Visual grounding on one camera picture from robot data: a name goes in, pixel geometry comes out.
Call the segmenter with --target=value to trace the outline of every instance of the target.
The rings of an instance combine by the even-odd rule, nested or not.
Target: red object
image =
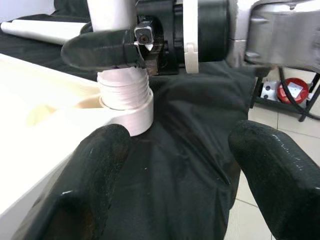
[[[290,83],[294,83],[297,84],[301,87],[303,87],[303,89],[301,90],[301,92],[299,93],[299,95],[297,97],[293,97],[295,99],[295,102],[297,104],[302,103],[309,95],[309,87],[306,84],[305,81],[303,81],[300,78],[288,78],[287,80],[285,80],[286,85],[289,86]],[[287,98],[286,93],[284,88],[282,87],[282,84],[280,83],[278,89],[277,89],[277,96],[280,99],[281,102],[285,103],[285,104],[291,104],[290,100]]]

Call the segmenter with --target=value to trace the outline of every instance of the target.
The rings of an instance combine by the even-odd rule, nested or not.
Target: black cable
[[[294,97],[291,95],[291,93],[289,91],[289,88],[287,86],[286,79],[285,79],[284,70],[282,69],[282,67],[279,67],[279,76],[280,76],[280,81],[281,81],[284,93],[285,93],[286,97],[289,99],[290,103],[294,106],[294,108],[301,115],[305,115],[311,119],[315,119],[315,120],[320,121],[320,116],[317,116],[317,115],[311,114],[310,112],[307,112],[303,107],[301,107],[297,104],[296,100],[294,99]]]

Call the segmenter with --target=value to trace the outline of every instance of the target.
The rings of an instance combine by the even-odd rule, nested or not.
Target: white plastic ring
[[[198,0],[183,0],[184,62],[188,74],[199,73]]]

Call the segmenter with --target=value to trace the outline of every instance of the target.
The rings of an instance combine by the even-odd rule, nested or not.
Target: metal stand
[[[301,113],[298,109],[296,109],[292,104],[286,104],[279,101],[273,101],[269,99],[265,99],[260,97],[262,88],[263,88],[263,78],[266,77],[265,74],[260,74],[259,72],[256,73],[258,79],[256,81],[256,85],[253,91],[253,95],[250,102],[250,108],[252,109],[255,105],[255,103],[266,105],[272,108],[281,109],[284,111],[288,111],[291,113],[301,114],[301,117],[299,118],[299,122],[303,122],[306,117],[310,114],[310,110],[314,106],[315,102],[317,101],[319,95],[320,95],[320,86],[316,89],[316,86],[320,80],[320,74],[317,73],[315,77],[312,80],[312,86],[309,89],[309,92],[312,93],[315,89],[314,95],[310,101],[306,102],[306,108],[304,108],[303,113]]]

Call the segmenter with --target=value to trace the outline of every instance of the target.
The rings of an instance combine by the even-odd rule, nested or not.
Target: white tile floor
[[[298,77],[306,82],[313,77],[312,73],[296,70],[286,70],[285,74],[288,78]],[[272,72],[270,76],[276,78],[277,73]],[[320,115],[320,99],[312,113]],[[285,132],[320,166],[320,121],[307,118],[304,122],[299,122],[298,117],[258,104],[249,112],[249,120]],[[230,211],[224,240],[276,240],[259,211],[243,173],[240,175],[236,201]]]

